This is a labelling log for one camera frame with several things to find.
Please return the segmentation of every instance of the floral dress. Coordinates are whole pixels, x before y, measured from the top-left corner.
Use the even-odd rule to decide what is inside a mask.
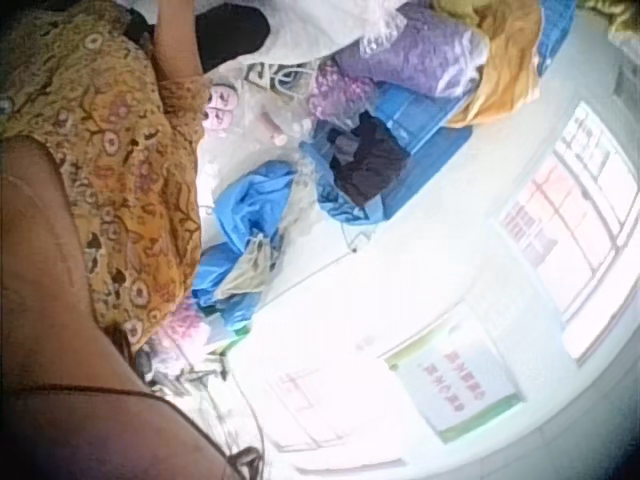
[[[196,147],[205,77],[156,80],[126,10],[30,11],[0,42],[0,138],[47,147],[68,196],[101,327],[134,348],[190,288],[200,257]]]

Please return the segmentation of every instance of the person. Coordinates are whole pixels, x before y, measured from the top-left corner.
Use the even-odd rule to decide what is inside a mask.
[[[193,0],[158,0],[153,29],[63,3],[0,39],[3,447],[40,478],[257,478],[259,452],[226,457],[114,348],[132,357],[199,260]]]

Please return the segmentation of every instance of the yellow cloth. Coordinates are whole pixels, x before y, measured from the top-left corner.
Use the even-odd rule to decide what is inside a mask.
[[[492,0],[433,0],[431,5],[435,10],[449,14],[475,27],[480,22],[475,10],[491,2]]]
[[[449,122],[453,127],[496,120],[538,94],[542,11],[537,0],[494,0],[474,12],[490,40],[489,58],[478,90]]]
[[[122,325],[139,347],[199,261],[196,147],[209,83],[158,83],[149,57],[122,35],[127,21],[109,0],[18,20],[0,44],[0,138],[30,136],[50,151],[96,321]]]
[[[578,0],[578,7],[609,16],[609,32],[640,32],[640,5],[638,0]]]

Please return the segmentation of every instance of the pink slipper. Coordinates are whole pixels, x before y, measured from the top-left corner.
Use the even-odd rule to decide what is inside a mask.
[[[227,85],[214,85],[209,95],[209,107],[231,111],[238,105],[238,93]]]
[[[207,108],[202,125],[207,130],[226,130],[233,121],[233,113],[217,108]]]

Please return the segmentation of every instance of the sign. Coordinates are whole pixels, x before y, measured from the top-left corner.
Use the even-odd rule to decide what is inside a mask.
[[[465,304],[386,361],[444,443],[522,401],[495,347]]]

